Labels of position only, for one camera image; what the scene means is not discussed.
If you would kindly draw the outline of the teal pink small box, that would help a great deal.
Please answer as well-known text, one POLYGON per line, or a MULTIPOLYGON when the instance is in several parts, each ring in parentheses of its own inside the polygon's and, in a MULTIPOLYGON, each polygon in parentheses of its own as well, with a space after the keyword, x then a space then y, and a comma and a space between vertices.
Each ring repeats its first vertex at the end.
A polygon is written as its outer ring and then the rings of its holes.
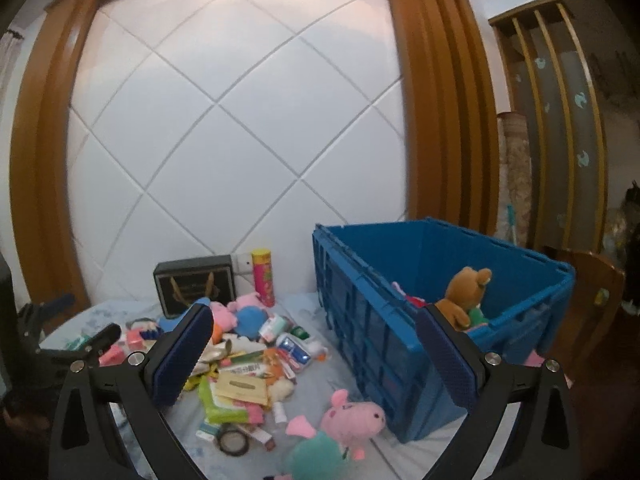
POLYGON ((259 337, 266 344, 273 344, 277 338, 285 333, 291 326, 290 321, 280 314, 270 316, 268 320, 260 326, 259 337))

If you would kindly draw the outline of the pink pig plush blue dress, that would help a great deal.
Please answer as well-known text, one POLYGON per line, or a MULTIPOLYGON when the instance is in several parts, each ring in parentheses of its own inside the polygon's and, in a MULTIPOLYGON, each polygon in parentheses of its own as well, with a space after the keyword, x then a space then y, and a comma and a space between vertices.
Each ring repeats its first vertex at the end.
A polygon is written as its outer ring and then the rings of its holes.
POLYGON ((228 303, 227 309, 235 316, 233 331, 238 336, 249 340, 260 338, 259 331, 269 318, 269 308, 262 303, 258 292, 239 296, 228 303))

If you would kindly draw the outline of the black tape roll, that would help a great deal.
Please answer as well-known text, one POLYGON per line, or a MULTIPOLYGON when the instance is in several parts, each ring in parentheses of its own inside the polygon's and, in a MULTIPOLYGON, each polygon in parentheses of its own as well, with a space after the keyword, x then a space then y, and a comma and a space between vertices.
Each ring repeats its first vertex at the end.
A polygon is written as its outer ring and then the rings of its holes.
POLYGON ((250 449, 247 435, 229 424, 221 426, 217 436, 217 445, 221 452, 232 457, 243 456, 250 449))

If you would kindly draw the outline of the brown teddy bear plush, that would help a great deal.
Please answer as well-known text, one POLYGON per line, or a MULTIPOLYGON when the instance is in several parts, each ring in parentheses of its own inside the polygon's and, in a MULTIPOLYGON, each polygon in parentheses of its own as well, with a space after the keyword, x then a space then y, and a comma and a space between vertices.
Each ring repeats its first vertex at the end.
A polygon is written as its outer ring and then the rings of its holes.
POLYGON ((451 279, 445 297, 436 302, 437 310, 458 332, 488 322, 480 306, 491 278, 488 268, 475 270, 466 266, 451 279))

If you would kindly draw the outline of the blue white blister pack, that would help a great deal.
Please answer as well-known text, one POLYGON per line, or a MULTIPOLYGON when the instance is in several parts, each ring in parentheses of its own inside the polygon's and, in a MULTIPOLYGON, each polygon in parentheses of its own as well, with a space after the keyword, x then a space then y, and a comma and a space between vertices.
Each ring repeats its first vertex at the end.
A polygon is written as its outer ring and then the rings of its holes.
POLYGON ((277 338, 276 348, 293 370, 303 370, 314 359, 294 336, 288 334, 281 334, 277 338))

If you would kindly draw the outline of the blue plastic storage crate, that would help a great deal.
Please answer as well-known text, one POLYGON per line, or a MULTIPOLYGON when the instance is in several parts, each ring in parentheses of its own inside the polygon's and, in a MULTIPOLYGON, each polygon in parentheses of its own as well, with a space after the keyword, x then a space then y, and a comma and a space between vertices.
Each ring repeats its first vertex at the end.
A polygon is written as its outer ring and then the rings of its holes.
POLYGON ((551 347, 575 284, 565 262, 436 219, 316 226, 312 244, 319 301, 337 349, 402 443, 464 414, 416 336, 410 297, 435 302, 466 266, 490 269, 480 303, 488 322, 469 336, 522 364, 551 347))

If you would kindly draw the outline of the pink yellow cylindrical can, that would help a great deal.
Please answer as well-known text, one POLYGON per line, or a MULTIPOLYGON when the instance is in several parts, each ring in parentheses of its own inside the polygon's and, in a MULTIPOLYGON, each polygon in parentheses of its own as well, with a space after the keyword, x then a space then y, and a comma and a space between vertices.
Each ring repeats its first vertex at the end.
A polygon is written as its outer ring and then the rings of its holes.
POLYGON ((268 308, 276 304, 274 298, 271 252, 269 249, 255 249, 250 253, 254 276, 254 287, 260 301, 268 308))

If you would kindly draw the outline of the beige flat medicine box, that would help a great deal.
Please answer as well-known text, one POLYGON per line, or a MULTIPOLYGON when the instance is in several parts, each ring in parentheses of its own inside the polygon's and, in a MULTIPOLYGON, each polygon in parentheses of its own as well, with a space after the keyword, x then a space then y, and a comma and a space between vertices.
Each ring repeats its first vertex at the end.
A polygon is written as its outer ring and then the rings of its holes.
POLYGON ((269 403, 268 386, 265 379, 220 372, 216 381, 217 396, 251 404, 267 405, 269 403))

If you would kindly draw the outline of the pink pig plush teal dress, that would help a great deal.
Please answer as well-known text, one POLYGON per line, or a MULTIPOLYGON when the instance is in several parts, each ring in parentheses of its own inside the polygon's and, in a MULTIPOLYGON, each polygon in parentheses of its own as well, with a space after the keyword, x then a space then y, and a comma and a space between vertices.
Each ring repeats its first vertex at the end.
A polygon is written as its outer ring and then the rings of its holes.
POLYGON ((351 462, 366 457, 363 445, 386 426, 384 410, 374 402, 352 402, 336 390, 318 428, 305 416, 288 422, 285 433, 299 437, 279 479, 343 479, 351 462))

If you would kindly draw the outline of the patterned rolled carpet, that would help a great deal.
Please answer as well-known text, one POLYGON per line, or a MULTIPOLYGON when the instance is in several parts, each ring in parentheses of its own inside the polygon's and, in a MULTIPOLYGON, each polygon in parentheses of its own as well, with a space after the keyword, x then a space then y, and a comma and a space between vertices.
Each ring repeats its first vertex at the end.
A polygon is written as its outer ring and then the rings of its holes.
POLYGON ((498 115, 499 195, 496 237, 525 247, 533 205, 532 158, 526 117, 498 115))

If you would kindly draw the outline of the white wall socket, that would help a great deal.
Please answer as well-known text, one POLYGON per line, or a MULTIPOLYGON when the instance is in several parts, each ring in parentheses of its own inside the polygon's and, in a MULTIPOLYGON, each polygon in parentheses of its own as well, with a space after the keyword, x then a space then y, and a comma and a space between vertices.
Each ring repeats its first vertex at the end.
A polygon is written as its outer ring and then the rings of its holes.
POLYGON ((250 252, 232 254, 232 268, 235 274, 248 275, 253 273, 253 258, 250 252))

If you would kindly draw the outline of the green wet wipes pack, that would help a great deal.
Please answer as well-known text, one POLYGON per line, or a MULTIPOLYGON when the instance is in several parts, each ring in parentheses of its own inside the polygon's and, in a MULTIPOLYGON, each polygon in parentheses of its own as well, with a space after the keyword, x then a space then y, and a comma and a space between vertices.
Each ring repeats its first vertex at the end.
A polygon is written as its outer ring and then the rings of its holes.
POLYGON ((244 406, 236 406, 227 401, 219 404, 214 396, 214 383, 203 376, 198 384, 198 398, 204 408, 205 421, 211 425, 245 424, 250 421, 244 406))

